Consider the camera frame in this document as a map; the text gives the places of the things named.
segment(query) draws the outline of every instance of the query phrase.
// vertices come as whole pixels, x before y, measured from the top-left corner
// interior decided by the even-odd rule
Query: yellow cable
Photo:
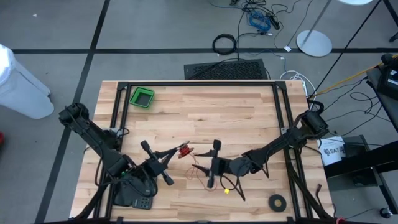
[[[334,87],[336,87],[336,86],[338,86],[338,85],[340,85],[340,84],[342,84],[342,83],[344,83],[344,82],[350,81],[350,80],[352,80],[353,78],[356,78],[356,77],[358,77],[358,76],[364,74],[364,73],[367,72],[368,70],[370,70],[370,69],[372,69],[372,68],[374,68],[374,67],[376,67],[376,66],[380,66],[381,64],[382,64],[382,62],[379,63],[379,64],[377,64],[377,65],[375,65],[375,66],[372,66],[372,67],[370,67],[370,68],[368,68],[368,69],[366,69],[366,70],[363,70],[362,72],[359,72],[359,73],[353,75],[352,77],[348,77],[348,78],[346,78],[346,79],[344,79],[344,80],[342,80],[342,81],[340,81],[340,82],[338,82],[338,83],[336,83],[336,84],[334,84],[334,85],[332,85],[332,86],[329,86],[328,88],[326,88],[326,89],[324,89],[324,90],[322,90],[322,91],[319,91],[317,94],[313,95],[313,97],[314,97],[314,96],[321,95],[322,93],[324,93],[324,92],[326,92],[326,91],[328,91],[328,90],[330,90],[330,89],[332,89],[332,88],[334,88]]]

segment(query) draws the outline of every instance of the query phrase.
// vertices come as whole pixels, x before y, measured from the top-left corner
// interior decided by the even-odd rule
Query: white stand base
[[[297,46],[307,55],[314,57],[323,57],[331,52],[331,41],[329,37],[319,31],[312,31],[305,44],[303,44],[305,37],[309,30],[301,32],[297,36]]]

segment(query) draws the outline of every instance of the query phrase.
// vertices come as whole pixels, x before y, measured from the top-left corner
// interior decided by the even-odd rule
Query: white trash can
[[[30,118],[44,118],[54,111],[50,90],[22,65],[13,52],[0,44],[0,105]]]

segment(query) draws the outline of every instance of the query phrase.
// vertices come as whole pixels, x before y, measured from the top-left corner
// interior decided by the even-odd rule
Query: white cable
[[[287,71],[287,72],[282,73],[282,74],[280,75],[279,79],[283,79],[282,77],[283,77],[284,75],[290,73],[290,72],[295,73],[294,76],[292,76],[292,77],[289,78],[290,80],[301,80],[302,82],[305,83],[306,81],[303,80],[303,78],[306,79],[306,80],[308,81],[308,83],[311,85],[312,89],[314,90],[314,95],[317,94],[316,91],[315,91],[315,87],[314,87],[314,85],[312,84],[312,82],[311,82],[305,75],[303,75],[303,74],[301,74],[301,73],[299,73],[299,72],[297,72],[297,71],[295,71],[295,70],[289,70],[289,71]]]

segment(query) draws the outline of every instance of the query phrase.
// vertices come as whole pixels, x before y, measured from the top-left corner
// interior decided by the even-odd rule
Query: wooden table
[[[93,121],[102,128],[108,128],[111,120],[117,81],[102,83]],[[286,81],[293,117],[308,109],[300,81]],[[136,163],[141,163],[147,154],[140,142],[146,140],[154,151],[164,151],[191,141],[195,153],[208,152],[214,139],[223,145],[220,157],[234,159],[250,149],[262,147],[280,136],[277,122],[274,95],[268,86],[151,86],[155,98],[149,109],[129,105],[126,127],[130,134],[124,137],[122,153],[128,154]],[[279,94],[285,124],[286,113],[282,95]],[[121,97],[119,114],[122,112],[124,96]],[[317,148],[316,142],[309,142]],[[83,158],[75,198],[70,212],[71,217],[79,214],[96,192],[94,184],[98,155],[88,150]],[[210,158],[197,157],[201,166],[210,167]],[[325,173],[319,154],[307,148],[302,149],[302,162],[309,191],[315,194],[318,184],[322,184],[319,194],[323,207],[333,215],[333,206],[328,191]],[[154,198],[151,210],[138,210],[129,207],[113,206],[112,219],[118,216],[124,220],[178,220],[178,221],[286,221],[294,217],[292,201],[284,160],[280,151],[269,159],[269,179],[262,172],[245,175],[241,178],[246,196],[243,202],[236,191],[228,195],[216,178],[217,189],[209,192],[205,184],[207,178],[200,172],[192,179],[187,170],[193,164],[193,157],[178,159],[174,156],[167,172],[174,180],[168,186],[158,178],[159,193]],[[302,217],[305,209],[302,194],[297,188]],[[268,206],[268,198],[281,194],[287,201],[282,213],[273,212]],[[108,193],[104,194],[101,216]]]

